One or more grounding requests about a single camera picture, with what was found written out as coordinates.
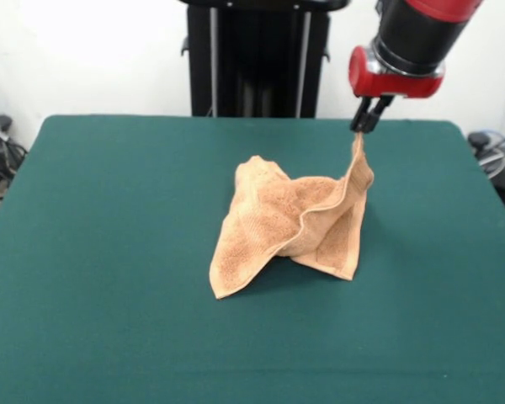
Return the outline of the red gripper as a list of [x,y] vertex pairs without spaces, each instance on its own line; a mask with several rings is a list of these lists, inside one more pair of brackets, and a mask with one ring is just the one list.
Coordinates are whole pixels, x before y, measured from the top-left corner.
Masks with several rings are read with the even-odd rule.
[[[356,46],[348,64],[348,80],[356,97],[362,97],[351,121],[353,132],[372,132],[385,110],[391,106],[393,97],[429,98],[439,89],[444,80],[445,64],[441,63],[431,74],[413,77],[394,72],[376,58],[369,46]],[[371,107],[372,98],[378,98]]]

